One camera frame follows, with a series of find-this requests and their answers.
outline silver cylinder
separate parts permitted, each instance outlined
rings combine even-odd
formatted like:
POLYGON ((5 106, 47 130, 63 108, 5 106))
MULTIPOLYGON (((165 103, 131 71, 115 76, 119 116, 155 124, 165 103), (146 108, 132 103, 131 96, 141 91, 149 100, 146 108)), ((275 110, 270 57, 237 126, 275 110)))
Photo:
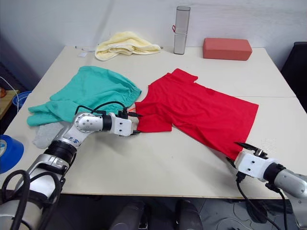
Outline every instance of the silver cylinder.
POLYGON ((184 54, 188 35, 190 10, 191 8, 189 6, 177 6, 174 31, 174 54, 184 54))
POLYGON ((294 197, 307 199, 307 181, 304 178, 305 176, 284 169, 277 174, 274 184, 294 197))

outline red yoga block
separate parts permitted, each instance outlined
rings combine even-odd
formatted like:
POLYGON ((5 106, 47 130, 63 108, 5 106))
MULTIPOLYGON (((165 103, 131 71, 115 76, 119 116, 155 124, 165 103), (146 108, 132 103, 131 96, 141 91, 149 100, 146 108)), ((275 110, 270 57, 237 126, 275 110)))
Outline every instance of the red yoga block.
POLYGON ((205 38, 203 58, 246 61, 252 49, 245 39, 205 38))

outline white table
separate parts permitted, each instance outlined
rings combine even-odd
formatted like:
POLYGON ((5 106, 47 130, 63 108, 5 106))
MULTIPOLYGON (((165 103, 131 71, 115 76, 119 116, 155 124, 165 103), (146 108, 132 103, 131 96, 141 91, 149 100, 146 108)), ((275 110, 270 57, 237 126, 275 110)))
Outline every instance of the white table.
MULTIPOLYGON (((21 141, 25 153, 12 170, 0 176, 0 183, 12 171, 27 169, 44 152, 32 144, 35 128, 26 124, 30 115, 27 108, 48 101, 84 65, 100 66, 128 77, 143 90, 138 101, 147 94, 148 84, 181 68, 199 76, 197 83, 257 103, 260 107, 247 142, 263 148, 288 169, 307 174, 307 114, 265 49, 253 49, 248 61, 203 59, 201 48, 187 48, 185 55, 172 54, 171 49, 148 56, 120 55, 106 62, 96 60, 93 54, 77 57, 80 52, 73 47, 63 49, 8 127, 5 134, 21 141)), ((79 148, 62 192, 241 197, 234 170, 220 159, 222 154, 214 153, 176 128, 128 138, 94 133, 79 148)), ((279 198, 256 179, 245 180, 242 188, 252 198, 279 198)))

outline black wire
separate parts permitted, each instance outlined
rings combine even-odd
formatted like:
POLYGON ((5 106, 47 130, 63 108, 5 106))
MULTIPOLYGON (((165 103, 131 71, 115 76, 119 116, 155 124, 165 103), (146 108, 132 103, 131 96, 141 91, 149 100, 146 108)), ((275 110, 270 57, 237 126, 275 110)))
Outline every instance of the black wire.
POLYGON ((59 195, 61 193, 61 184, 59 182, 59 179, 57 177, 57 175, 53 172, 42 172, 39 175, 36 175, 34 177, 31 178, 31 182, 42 177, 42 176, 51 176, 54 184, 55 184, 55 190, 54 190, 54 196, 56 198, 55 201, 53 201, 53 204, 51 205, 51 207, 49 208, 49 210, 45 213, 45 216, 43 217, 40 226, 39 226, 39 230, 44 230, 46 228, 46 225, 48 224, 50 218, 51 218, 51 214, 54 211, 54 209, 56 208, 58 202, 59 202, 59 195))
POLYGON ((283 199, 283 222, 284 222, 284 229, 288 230, 288 224, 287 224, 287 205, 286 205, 286 199, 284 198, 284 195, 281 191, 279 191, 280 196, 283 199))
POLYGON ((93 113, 93 110, 92 110, 91 108, 86 107, 86 106, 84 106, 84 105, 79 105, 79 106, 76 108, 75 115, 78 113, 79 108, 84 108, 84 109, 87 109, 87 110, 89 110, 89 111, 91 111, 91 112, 93 113))
POLYGON ((125 106, 123 103, 117 102, 117 101, 111 101, 111 102, 106 102, 106 103, 100 104, 99 106, 97 106, 97 107, 92 111, 92 113, 96 112, 97 109, 99 109, 99 108, 101 108, 102 106, 105 106, 105 105, 107 105, 107 104, 120 104, 120 105, 123 107, 123 109, 127 109, 126 106, 125 106))
POLYGON ((69 164, 69 166, 72 166, 73 162, 74 162, 75 159, 76 159, 76 155, 77 155, 77 153, 75 153, 75 155, 72 157, 72 160, 71 160, 71 163, 69 164))
POLYGON ((10 180, 18 174, 21 174, 23 176, 24 183, 22 185, 22 195, 21 195, 21 198, 20 198, 19 203, 18 203, 18 207, 17 207, 17 210, 16 210, 16 214, 15 214, 13 223, 11 225, 11 230, 18 230, 19 227, 20 227, 20 224, 23 220, 24 210, 25 210, 25 207, 26 207, 26 204, 27 204, 27 201, 28 201, 29 193, 30 193, 30 176, 29 176, 29 173, 24 171, 24 170, 16 170, 16 171, 12 172, 4 180, 2 188, 1 188, 1 190, 2 190, 2 192, 1 192, 2 201, 4 203, 4 202, 6 202, 10 199, 10 198, 6 197, 7 185, 9 184, 10 180))
POLYGON ((274 221, 272 221, 270 218, 268 218, 266 215, 264 215, 251 201, 250 199, 247 198, 247 196, 244 194, 244 192, 242 191, 241 187, 240 187, 240 183, 237 181, 236 185, 239 189, 239 192, 241 193, 241 195, 244 197, 244 199, 253 207, 253 209, 255 209, 263 218, 265 218, 266 220, 268 220, 268 222, 270 222, 275 228, 277 228, 278 230, 281 230, 275 223, 274 221))

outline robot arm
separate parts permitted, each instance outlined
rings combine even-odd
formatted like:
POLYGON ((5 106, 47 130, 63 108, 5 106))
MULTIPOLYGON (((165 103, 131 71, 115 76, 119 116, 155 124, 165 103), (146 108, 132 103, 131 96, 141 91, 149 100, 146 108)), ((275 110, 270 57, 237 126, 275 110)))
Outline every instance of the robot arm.
POLYGON ((21 223, 14 223, 23 199, 25 181, 21 179, 14 194, 0 206, 0 229, 44 229, 52 209, 59 199, 65 183, 65 174, 73 164, 77 149, 93 132, 106 131, 110 134, 129 136, 133 133, 131 120, 108 115, 78 113, 69 127, 63 128, 45 152, 39 155, 24 174, 30 177, 30 187, 21 223))
POLYGON ((282 189, 291 202, 297 225, 307 228, 307 177, 286 169, 276 159, 267 158, 261 149, 246 143, 237 144, 254 153, 240 152, 234 162, 235 167, 262 182, 267 181, 269 189, 272 186, 282 189))

